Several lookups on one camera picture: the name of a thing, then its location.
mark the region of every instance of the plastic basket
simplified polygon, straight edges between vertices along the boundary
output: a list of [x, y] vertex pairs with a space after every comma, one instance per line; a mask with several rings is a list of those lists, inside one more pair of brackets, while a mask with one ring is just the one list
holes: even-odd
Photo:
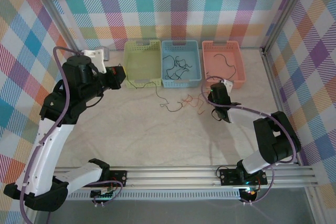
[[[197, 87], [202, 79], [200, 54], [196, 40], [165, 40], [162, 42], [162, 83], [165, 88]], [[174, 59], [184, 60], [188, 71], [174, 67]]]
[[[234, 89], [241, 88], [246, 81], [246, 75], [239, 43], [204, 41], [202, 47], [205, 77], [219, 76], [233, 81]], [[218, 79], [209, 79], [206, 86], [216, 82]]]
[[161, 86], [161, 43], [154, 40], [127, 41], [124, 47], [126, 86], [141, 88]]

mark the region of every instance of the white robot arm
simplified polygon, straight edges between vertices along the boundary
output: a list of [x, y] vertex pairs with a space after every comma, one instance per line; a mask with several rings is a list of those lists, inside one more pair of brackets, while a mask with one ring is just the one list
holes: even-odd
[[300, 141], [283, 112], [258, 114], [251, 109], [243, 110], [244, 107], [240, 106], [240, 103], [231, 103], [227, 91], [229, 88], [230, 84], [227, 81], [211, 85], [208, 101], [215, 107], [214, 111], [220, 120], [253, 129], [259, 150], [239, 161], [235, 170], [220, 170], [225, 178], [221, 179], [221, 183], [222, 185], [243, 185], [255, 181], [255, 178], [263, 180], [263, 169], [277, 162], [283, 162], [284, 159], [299, 152]]
[[[60, 80], [44, 100], [29, 162], [18, 180], [6, 185], [4, 189], [4, 194], [19, 199], [24, 187], [25, 205], [33, 210], [55, 211], [63, 204], [68, 194], [89, 183], [111, 179], [110, 166], [97, 159], [92, 159], [86, 165], [64, 175], [53, 176], [66, 139], [76, 125], [79, 115], [88, 108], [86, 103], [95, 97], [102, 98], [107, 89], [120, 89], [125, 79], [122, 67], [105, 68], [102, 49], [85, 51], [85, 54], [89, 56], [72, 56], [62, 66], [70, 90], [70, 103], [65, 116], [41, 144], [41, 139], [55, 124], [65, 107], [66, 93], [64, 83]], [[28, 181], [24, 183], [26, 173]]]
[[[60, 176], [53, 176], [54, 170], [63, 148], [63, 145], [77, 123], [79, 115], [88, 108], [86, 102], [95, 97], [102, 97], [107, 89], [119, 89], [125, 79], [122, 67], [105, 68], [102, 59], [95, 59], [83, 55], [75, 55], [63, 64], [67, 83], [70, 88], [70, 104], [62, 122], [52, 131], [43, 144], [40, 140], [51, 129], [51, 126], [59, 118], [65, 108], [65, 90], [60, 80], [53, 92], [49, 94], [41, 109], [41, 120], [33, 151], [29, 160], [33, 157], [31, 169], [27, 165], [15, 183], [6, 185], [4, 193], [13, 199], [19, 199], [24, 188], [25, 205], [33, 210], [55, 211], [71, 194], [81, 187], [97, 181], [110, 180], [110, 166], [100, 160], [92, 159], [86, 165], [72, 170]], [[231, 103], [226, 86], [219, 82], [211, 86], [208, 100], [214, 104], [236, 106], [239, 103]], [[214, 109], [221, 120], [228, 123], [254, 129], [258, 141], [259, 150], [244, 160], [237, 163], [236, 169], [220, 170], [222, 185], [246, 185], [255, 178], [260, 178], [262, 184], [267, 180], [262, 176], [263, 169], [293, 154], [288, 139], [273, 122], [261, 114], [254, 114], [240, 109], [230, 109], [215, 106]], [[295, 143], [296, 152], [301, 148], [294, 130], [283, 112], [271, 114], [284, 129], [289, 132]], [[28, 181], [24, 183], [24, 177], [28, 173]]]

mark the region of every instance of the gray object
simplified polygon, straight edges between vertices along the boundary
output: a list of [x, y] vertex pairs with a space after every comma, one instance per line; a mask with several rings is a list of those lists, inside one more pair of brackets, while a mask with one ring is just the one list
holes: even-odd
[[96, 47], [95, 50], [103, 49], [104, 50], [104, 61], [110, 60], [110, 49], [108, 47]]
[[[45, 224], [39, 212], [35, 224]], [[52, 223], [315, 223], [303, 188], [274, 189], [255, 206], [238, 200], [141, 201], [118, 200], [101, 208], [91, 201], [66, 201], [51, 213]]]
[[45, 6], [46, 10], [48, 11], [49, 15], [51, 16], [51, 19], [53, 20], [58, 30], [60, 31], [61, 35], [63, 36], [65, 42], [68, 44], [69, 48], [79, 51], [75, 43], [75, 40], [73, 39], [67, 26], [65, 25], [60, 13], [58, 12], [56, 6], [53, 3], [53, 0], [41, 0], [41, 1]]

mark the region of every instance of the plaid wallpaper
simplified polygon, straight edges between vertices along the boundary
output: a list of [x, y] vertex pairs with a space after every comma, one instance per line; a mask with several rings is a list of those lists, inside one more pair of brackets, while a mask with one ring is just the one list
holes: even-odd
[[299, 0], [269, 59], [286, 112], [336, 220], [336, 0]]
[[79, 48], [128, 39], [237, 40], [260, 47], [281, 0], [54, 0]]
[[272, 33], [274, 26], [279, 21], [283, 10], [285, 9], [285, 7], [288, 4], [288, 1], [289, 0], [282, 0], [281, 1], [281, 4], [279, 5], [279, 8], [278, 8], [278, 10], [277, 10], [277, 12], [276, 12], [276, 14], [275, 14], [275, 16], [274, 16], [274, 18], [273, 18], [270, 26], [269, 26], [269, 28], [267, 30], [266, 36], [264, 37], [264, 39], [262, 41], [261, 47], [265, 47], [265, 45], [266, 45], [266, 43], [268, 41], [268, 38], [269, 38], [270, 34]]
[[40, 0], [0, 3], [0, 223], [17, 223], [18, 201], [2, 192], [22, 172], [43, 100], [60, 78], [52, 49], [67, 45]]

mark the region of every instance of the orange basket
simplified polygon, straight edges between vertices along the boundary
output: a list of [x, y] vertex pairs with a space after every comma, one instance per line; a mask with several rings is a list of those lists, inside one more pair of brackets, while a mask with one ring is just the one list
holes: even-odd
[[[204, 41], [203, 63], [204, 76], [219, 76], [233, 82], [233, 88], [239, 89], [246, 81], [245, 67], [237, 41], [214, 42]], [[218, 79], [209, 79], [206, 86], [218, 82]]]

